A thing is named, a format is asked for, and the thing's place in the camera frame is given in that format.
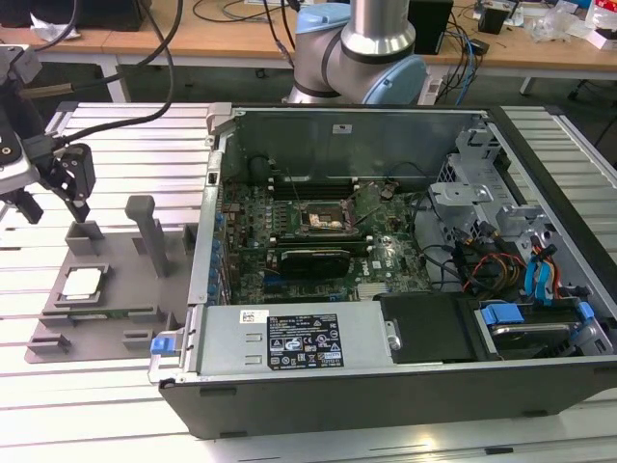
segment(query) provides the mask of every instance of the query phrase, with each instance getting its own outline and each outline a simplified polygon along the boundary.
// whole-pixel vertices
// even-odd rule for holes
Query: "sticker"
[[[352,132],[353,125],[350,123],[335,123],[332,126],[334,135],[349,135]]]
[[[240,311],[240,323],[266,323],[270,311]]]
[[[270,369],[344,366],[343,345],[335,314],[268,316],[267,323]]]

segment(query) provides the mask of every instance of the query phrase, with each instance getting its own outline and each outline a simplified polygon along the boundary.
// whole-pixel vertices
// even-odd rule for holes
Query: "barcode sticker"
[[[270,311],[240,311],[240,323],[266,323]]]

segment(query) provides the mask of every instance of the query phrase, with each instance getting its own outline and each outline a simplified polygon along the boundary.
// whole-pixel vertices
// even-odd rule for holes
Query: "slotted metal table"
[[[70,133],[149,114],[157,107],[83,103],[60,111],[49,129]],[[197,223],[208,161],[206,110],[206,104],[177,104],[158,121],[95,134],[87,140],[98,178],[90,200],[91,218],[104,232],[132,230],[123,212],[132,193],[154,197],[155,216],[167,230]],[[520,116],[520,127],[525,121],[546,123],[547,128],[535,125],[530,129],[550,132],[530,134],[540,137],[533,141],[538,147],[553,147],[544,143],[546,138],[562,137],[553,123],[565,122],[553,117],[549,120],[539,109],[508,111],[514,119]],[[554,150],[542,150],[543,160],[556,163],[550,166],[556,169],[556,176],[567,177],[563,172],[570,169],[565,167],[571,162],[568,159],[576,158],[572,162],[578,163],[569,182],[583,178],[579,174],[590,169],[587,162],[602,166],[601,159],[589,157],[589,150],[584,152],[587,160],[577,154],[575,147],[585,148],[580,140],[556,140],[559,146]],[[558,154],[562,151],[566,157]],[[586,177],[589,189],[573,187],[568,194],[582,195],[584,191],[584,195],[600,195],[600,200],[608,198],[604,193],[614,195],[610,185],[596,183],[604,178],[610,183],[606,173],[585,175],[596,178]],[[603,189],[602,194],[591,193],[598,189]],[[64,236],[72,221],[60,200],[37,185],[30,190],[45,209],[40,224],[28,225],[12,209],[4,210],[0,221],[0,461],[575,462],[607,461],[617,455],[617,390],[596,395],[554,417],[203,442],[188,433],[148,383],[148,359],[28,365],[24,343],[34,331],[36,317],[64,259]],[[581,207],[594,204],[591,196],[584,195]],[[533,201],[532,192],[527,196]],[[609,217],[593,223],[614,222]],[[489,456],[494,450],[487,449],[495,447],[506,453]]]

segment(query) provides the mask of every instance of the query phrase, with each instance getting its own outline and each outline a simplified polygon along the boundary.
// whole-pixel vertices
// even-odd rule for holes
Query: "blue latch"
[[[516,304],[489,304],[481,312],[487,325],[524,322],[521,310]]]
[[[596,316],[594,314],[594,310],[586,302],[581,302],[580,304],[578,304],[578,311],[580,312],[580,314],[582,315],[583,320],[585,320],[585,321],[590,320],[591,318]]]
[[[536,271],[540,269],[539,275],[536,278]],[[550,266],[543,261],[531,260],[527,266],[526,273],[524,275],[524,292],[527,296],[533,294],[536,301],[542,302],[545,306],[552,304],[552,299],[547,296],[547,284],[550,277]]]
[[[154,338],[150,344],[150,354],[165,355],[175,353],[174,338]]]

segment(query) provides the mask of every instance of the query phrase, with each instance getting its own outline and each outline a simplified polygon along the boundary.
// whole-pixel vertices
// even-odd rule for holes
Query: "wooden desk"
[[[174,61],[179,66],[226,68],[288,68],[272,40],[265,23],[213,23],[193,15],[197,0],[185,0],[184,15],[177,35],[171,43]],[[221,7],[228,0],[204,0],[199,12],[208,17],[221,18]],[[522,28],[504,27],[494,36],[477,32],[477,22],[470,19],[471,12],[460,14],[462,7],[472,0],[456,0],[454,13],[457,20],[473,38],[487,42],[491,47],[484,58],[480,74],[494,76],[605,79],[617,80],[617,53],[600,51],[590,43],[572,38],[571,42],[534,43]],[[240,15],[262,11],[260,6],[237,4],[229,7]],[[169,31],[175,14],[175,1],[152,0],[152,12],[164,33]],[[292,29],[296,14],[288,10]],[[282,25],[281,12],[272,13],[279,39],[289,48]],[[64,63],[94,63],[101,66],[104,75],[116,72],[119,65],[134,65],[158,46],[151,25],[144,23],[139,32],[82,31],[83,38],[67,41],[41,54],[44,61]],[[27,29],[2,29],[0,39],[6,43],[38,44],[34,34]],[[458,64],[459,46],[453,38],[446,38],[442,53],[425,56],[428,78],[420,95],[420,103],[435,101],[443,78]],[[152,62],[165,66],[163,56]],[[129,101],[122,82],[109,85],[115,102]]]

